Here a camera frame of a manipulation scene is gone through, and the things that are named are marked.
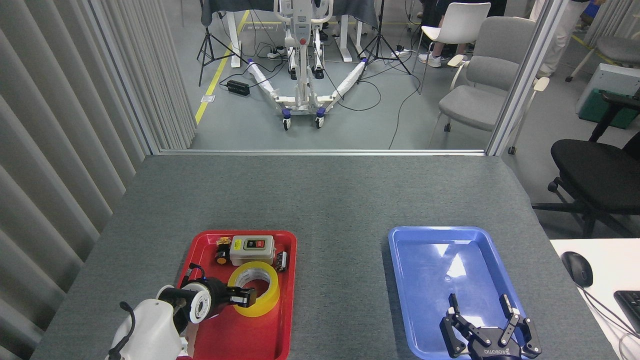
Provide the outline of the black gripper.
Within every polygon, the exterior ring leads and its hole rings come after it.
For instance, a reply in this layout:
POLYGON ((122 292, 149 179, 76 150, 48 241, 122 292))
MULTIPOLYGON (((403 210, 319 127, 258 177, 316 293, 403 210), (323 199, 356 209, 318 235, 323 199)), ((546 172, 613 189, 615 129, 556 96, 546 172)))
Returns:
POLYGON ((258 298, 254 288, 229 286, 217 278, 206 278, 202 281, 211 297, 206 319, 219 315, 230 303, 235 306, 253 306, 258 298))
POLYGON ((499 302, 507 323, 499 342, 483 346, 479 328, 460 314, 457 295, 454 292, 449 294, 449 308, 439 322, 439 329, 450 358, 470 354, 472 360, 521 360, 522 354, 527 358, 537 358, 542 353, 534 321, 512 307, 507 294, 501 294, 499 302), (516 328, 522 334, 524 345, 510 341, 516 328))

